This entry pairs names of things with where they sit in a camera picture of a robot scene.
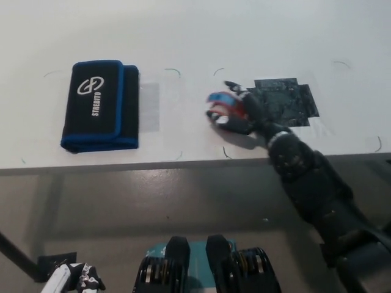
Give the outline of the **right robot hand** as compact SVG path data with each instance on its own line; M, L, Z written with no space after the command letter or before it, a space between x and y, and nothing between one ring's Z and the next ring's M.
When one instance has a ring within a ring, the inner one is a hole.
M290 128L274 122L265 112L262 103L249 89L232 81L225 81L227 92L213 92L207 98L209 120L218 128L236 134L261 135L268 146L278 140L297 142Z

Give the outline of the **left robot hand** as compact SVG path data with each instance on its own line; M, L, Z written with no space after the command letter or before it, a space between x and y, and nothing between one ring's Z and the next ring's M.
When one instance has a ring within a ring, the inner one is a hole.
M95 266L87 263L63 263L55 269L41 293L91 292L105 291L106 286L97 273Z

